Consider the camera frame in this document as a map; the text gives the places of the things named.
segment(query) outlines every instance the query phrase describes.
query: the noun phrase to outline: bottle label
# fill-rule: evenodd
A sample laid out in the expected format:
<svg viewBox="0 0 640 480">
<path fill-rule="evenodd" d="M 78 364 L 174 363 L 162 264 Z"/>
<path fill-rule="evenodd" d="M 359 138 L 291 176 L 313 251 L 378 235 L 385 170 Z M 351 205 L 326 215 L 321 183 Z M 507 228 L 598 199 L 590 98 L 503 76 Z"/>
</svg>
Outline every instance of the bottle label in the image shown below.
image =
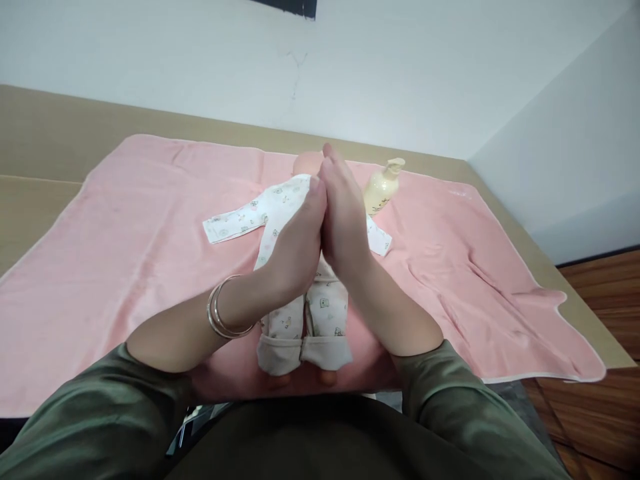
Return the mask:
<svg viewBox="0 0 640 480">
<path fill-rule="evenodd" d="M 378 203 L 378 206 L 373 208 L 373 211 L 380 211 L 380 210 L 382 210 L 382 208 L 384 208 L 384 206 L 385 206 L 386 204 L 388 204 L 389 200 L 391 200 L 391 199 L 382 199 L 382 201 L 381 201 L 380 203 Z"/>
</svg>

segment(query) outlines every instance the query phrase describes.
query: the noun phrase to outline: pink towel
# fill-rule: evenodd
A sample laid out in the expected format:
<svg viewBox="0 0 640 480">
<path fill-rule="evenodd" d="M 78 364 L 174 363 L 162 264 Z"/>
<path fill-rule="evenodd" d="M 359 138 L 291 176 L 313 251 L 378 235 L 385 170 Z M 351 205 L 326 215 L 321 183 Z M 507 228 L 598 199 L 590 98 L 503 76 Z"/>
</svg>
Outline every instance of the pink towel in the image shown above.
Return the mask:
<svg viewBox="0 0 640 480">
<path fill-rule="evenodd" d="M 202 221 L 290 178 L 294 158 L 148 135 L 126 139 L 0 279 L 0 417 L 31 415 L 153 314 L 250 272 L 262 232 L 210 245 Z M 361 185 L 379 168 L 350 167 Z M 600 358 L 558 313 L 565 294 L 536 284 L 473 187 L 414 173 L 402 173 L 400 184 L 375 217 L 393 236 L 378 259 L 478 376 L 604 376 Z M 292 385 L 268 392 L 256 360 L 259 335 L 255 329 L 230 342 L 194 370 L 204 399 L 326 391 L 306 365 Z M 330 391 L 394 387 L 388 356 L 352 309 L 347 336 L 354 362 Z"/>
</svg>

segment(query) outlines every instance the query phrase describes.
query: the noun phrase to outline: doll foot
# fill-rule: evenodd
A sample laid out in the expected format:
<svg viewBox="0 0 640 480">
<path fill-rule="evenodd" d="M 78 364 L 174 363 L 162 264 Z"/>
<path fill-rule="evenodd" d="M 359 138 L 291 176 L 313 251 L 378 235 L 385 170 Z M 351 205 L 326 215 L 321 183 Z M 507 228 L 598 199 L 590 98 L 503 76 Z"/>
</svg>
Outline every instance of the doll foot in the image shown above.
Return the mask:
<svg viewBox="0 0 640 480">
<path fill-rule="evenodd" d="M 338 374 L 330 370 L 320 370 L 318 380 L 320 380 L 320 383 L 323 385 L 332 387 L 338 382 Z"/>
<path fill-rule="evenodd" d="M 278 390 L 280 388 L 286 387 L 291 383 L 291 375 L 281 375 L 280 377 L 272 377 L 269 375 L 267 378 L 267 388 L 269 390 Z"/>
</svg>

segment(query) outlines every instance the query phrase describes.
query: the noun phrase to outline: person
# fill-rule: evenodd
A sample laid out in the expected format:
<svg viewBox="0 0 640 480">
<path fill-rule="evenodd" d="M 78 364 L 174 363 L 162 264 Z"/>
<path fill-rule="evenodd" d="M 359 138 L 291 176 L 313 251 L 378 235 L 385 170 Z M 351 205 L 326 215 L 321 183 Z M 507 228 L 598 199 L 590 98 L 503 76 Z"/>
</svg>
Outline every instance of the person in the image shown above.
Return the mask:
<svg viewBox="0 0 640 480">
<path fill-rule="evenodd" d="M 227 342 L 209 325 L 207 291 L 60 387 L 0 457 L 1 478 L 569 478 L 376 262 L 358 185 L 329 144 L 323 154 L 268 263 L 220 289 L 219 318 L 244 331 L 303 294 L 322 248 L 393 359 L 404 415 L 356 394 L 236 403 L 166 459 L 193 400 L 184 372 Z"/>
</svg>

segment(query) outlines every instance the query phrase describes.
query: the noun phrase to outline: bracelet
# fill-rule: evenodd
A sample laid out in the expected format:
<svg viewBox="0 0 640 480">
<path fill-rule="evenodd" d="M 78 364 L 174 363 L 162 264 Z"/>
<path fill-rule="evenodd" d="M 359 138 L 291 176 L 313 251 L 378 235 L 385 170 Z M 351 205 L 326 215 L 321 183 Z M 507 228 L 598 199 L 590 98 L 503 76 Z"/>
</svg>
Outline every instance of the bracelet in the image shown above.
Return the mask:
<svg viewBox="0 0 640 480">
<path fill-rule="evenodd" d="M 230 277 L 227 277 L 220 285 L 214 288 L 209 296 L 209 302 L 207 303 L 207 316 L 209 318 L 209 324 L 211 328 L 222 338 L 226 338 L 228 340 L 244 337 L 255 326 L 255 324 L 253 324 L 248 329 L 242 332 L 234 332 L 226 328 L 222 323 L 222 320 L 220 320 L 220 314 L 218 314 L 218 296 L 220 295 L 220 290 L 222 290 L 222 287 L 226 282 L 236 277 L 240 277 L 240 275 L 232 275 Z"/>
</svg>

